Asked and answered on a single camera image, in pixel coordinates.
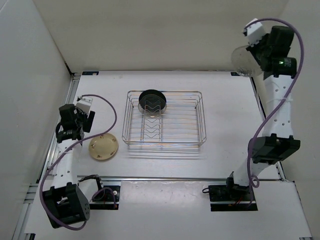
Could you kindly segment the black plate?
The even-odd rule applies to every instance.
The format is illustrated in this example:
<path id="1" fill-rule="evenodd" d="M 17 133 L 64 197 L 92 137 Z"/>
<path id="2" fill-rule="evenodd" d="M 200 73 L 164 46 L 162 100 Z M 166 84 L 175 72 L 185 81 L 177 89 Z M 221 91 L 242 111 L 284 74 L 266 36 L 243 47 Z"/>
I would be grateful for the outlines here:
<path id="1" fill-rule="evenodd" d="M 144 90 L 138 98 L 138 109 L 141 113 L 164 113 L 167 108 L 165 95 L 155 89 Z"/>

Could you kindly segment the clear glass plate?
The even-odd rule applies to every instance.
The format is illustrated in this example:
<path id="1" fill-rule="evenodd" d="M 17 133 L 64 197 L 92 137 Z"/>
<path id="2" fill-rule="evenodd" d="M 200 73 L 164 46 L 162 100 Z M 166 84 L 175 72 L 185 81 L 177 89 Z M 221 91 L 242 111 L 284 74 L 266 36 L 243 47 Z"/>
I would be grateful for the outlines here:
<path id="1" fill-rule="evenodd" d="M 160 100 L 154 102 L 140 101 L 138 104 L 140 113 L 146 118 L 158 118 L 166 111 L 166 108 L 167 104 Z"/>
<path id="2" fill-rule="evenodd" d="M 263 73 L 261 67 L 244 45 L 236 48 L 231 54 L 231 63 L 237 74 L 242 77 L 256 77 Z"/>

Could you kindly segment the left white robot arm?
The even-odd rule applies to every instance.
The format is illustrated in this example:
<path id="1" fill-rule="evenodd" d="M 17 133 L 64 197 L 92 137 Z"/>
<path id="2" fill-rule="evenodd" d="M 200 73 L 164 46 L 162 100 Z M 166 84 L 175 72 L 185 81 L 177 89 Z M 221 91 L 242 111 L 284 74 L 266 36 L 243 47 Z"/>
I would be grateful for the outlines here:
<path id="1" fill-rule="evenodd" d="M 63 158 L 53 168 L 51 187 L 40 194 L 46 209 L 60 222 L 51 217 L 49 221 L 55 229 L 64 225 L 84 222 L 90 218 L 88 198 L 78 186 L 77 162 L 82 144 L 72 144 L 83 140 L 85 133 L 91 131 L 95 112 L 90 110 L 91 103 L 84 100 L 76 104 L 65 104 L 59 108 L 60 122 L 55 128 L 58 156 Z"/>

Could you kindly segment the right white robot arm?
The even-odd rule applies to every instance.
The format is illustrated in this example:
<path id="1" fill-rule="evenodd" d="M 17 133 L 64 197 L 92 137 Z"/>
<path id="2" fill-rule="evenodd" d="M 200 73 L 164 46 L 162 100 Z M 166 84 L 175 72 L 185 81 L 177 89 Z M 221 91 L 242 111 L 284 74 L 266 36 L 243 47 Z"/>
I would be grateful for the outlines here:
<path id="1" fill-rule="evenodd" d="M 267 116 L 248 143 L 247 159 L 226 180 L 224 193 L 230 200 L 258 187 L 257 177 L 264 169 L 285 160 L 301 146 L 291 126 L 291 90 L 302 66 L 288 56 L 296 33 L 281 25 L 267 33 L 260 22 L 254 21 L 243 34 L 248 39 L 246 51 L 263 72 Z"/>

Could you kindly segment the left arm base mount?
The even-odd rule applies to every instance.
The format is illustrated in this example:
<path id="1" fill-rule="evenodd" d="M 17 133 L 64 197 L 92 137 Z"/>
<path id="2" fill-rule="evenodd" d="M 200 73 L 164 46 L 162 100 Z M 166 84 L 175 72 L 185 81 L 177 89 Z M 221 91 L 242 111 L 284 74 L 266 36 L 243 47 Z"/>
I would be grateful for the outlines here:
<path id="1" fill-rule="evenodd" d="M 90 210 L 119 209 L 120 185 L 105 185 L 97 174 L 85 176 L 77 184 L 87 198 Z"/>

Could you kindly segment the cream floral plate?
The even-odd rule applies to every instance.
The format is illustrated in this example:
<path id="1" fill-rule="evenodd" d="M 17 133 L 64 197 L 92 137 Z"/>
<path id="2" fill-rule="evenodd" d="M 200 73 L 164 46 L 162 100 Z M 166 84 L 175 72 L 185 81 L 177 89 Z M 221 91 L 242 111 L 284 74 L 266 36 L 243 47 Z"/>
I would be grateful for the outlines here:
<path id="1" fill-rule="evenodd" d="M 92 138 L 88 151 L 93 159 L 107 161 L 116 155 L 118 148 L 119 143 L 117 138 L 111 133 L 106 133 Z"/>

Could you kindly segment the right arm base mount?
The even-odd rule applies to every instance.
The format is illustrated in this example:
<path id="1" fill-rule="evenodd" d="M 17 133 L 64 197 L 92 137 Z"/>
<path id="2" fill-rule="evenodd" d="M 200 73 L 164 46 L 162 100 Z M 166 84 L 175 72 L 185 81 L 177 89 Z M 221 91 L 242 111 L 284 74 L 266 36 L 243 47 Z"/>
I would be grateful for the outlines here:
<path id="1" fill-rule="evenodd" d="M 202 190 L 209 195 L 211 212 L 258 211 L 255 196 L 248 190 L 233 190 L 226 185 L 209 185 Z"/>

